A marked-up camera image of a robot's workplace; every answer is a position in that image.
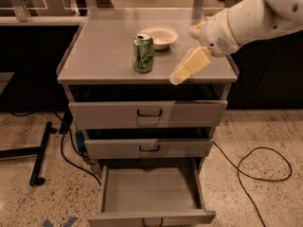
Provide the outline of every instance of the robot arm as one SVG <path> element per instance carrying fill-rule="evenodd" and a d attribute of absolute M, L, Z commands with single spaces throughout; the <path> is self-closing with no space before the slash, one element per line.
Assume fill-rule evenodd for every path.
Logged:
<path fill-rule="evenodd" d="M 303 0 L 243 0 L 189 29 L 189 36 L 198 40 L 201 47 L 189 53 L 169 80 L 179 84 L 209 65 L 212 57 L 224 57 L 253 41 L 300 30 L 303 30 Z"/>

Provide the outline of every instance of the bowl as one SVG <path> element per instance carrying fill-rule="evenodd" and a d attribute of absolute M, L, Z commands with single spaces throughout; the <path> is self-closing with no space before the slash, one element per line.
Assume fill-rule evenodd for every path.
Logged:
<path fill-rule="evenodd" d="M 144 29 L 143 32 L 151 35 L 156 50 L 166 49 L 178 39 L 177 32 L 166 26 L 152 26 Z"/>

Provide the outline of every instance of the black drawer handle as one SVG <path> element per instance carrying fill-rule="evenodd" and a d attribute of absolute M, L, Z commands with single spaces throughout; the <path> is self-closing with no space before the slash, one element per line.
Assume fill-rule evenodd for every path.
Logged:
<path fill-rule="evenodd" d="M 142 114 L 139 110 L 137 110 L 136 114 L 140 117 L 159 117 L 162 115 L 162 110 L 160 110 L 159 114 Z"/>
<path fill-rule="evenodd" d="M 163 218 L 161 218 L 161 223 L 157 224 L 157 225 L 146 225 L 144 219 L 142 219 L 142 224 L 143 224 L 143 227 L 161 227 L 161 226 L 163 226 Z"/>
<path fill-rule="evenodd" d="M 157 152 L 157 151 L 160 150 L 160 145 L 158 145 L 158 147 L 155 148 L 155 149 L 143 149 L 142 146 L 140 146 L 139 149 L 140 149 L 141 152 Z"/>

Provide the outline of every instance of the drawer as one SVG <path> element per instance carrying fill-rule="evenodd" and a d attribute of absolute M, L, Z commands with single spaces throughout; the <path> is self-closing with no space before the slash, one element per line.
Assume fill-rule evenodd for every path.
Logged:
<path fill-rule="evenodd" d="M 209 139 L 85 140 L 91 159 L 205 157 Z"/>
<path fill-rule="evenodd" d="M 92 227 L 190 226 L 210 223 L 192 158 L 106 160 Z"/>
<path fill-rule="evenodd" d="M 71 102 L 79 130 L 214 127 L 227 101 Z"/>

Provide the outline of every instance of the green can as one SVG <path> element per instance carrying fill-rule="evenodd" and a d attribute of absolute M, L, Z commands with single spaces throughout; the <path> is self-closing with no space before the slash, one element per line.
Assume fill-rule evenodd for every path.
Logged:
<path fill-rule="evenodd" d="M 150 35 L 140 32 L 134 37 L 134 70 L 148 73 L 153 64 L 153 39 Z"/>

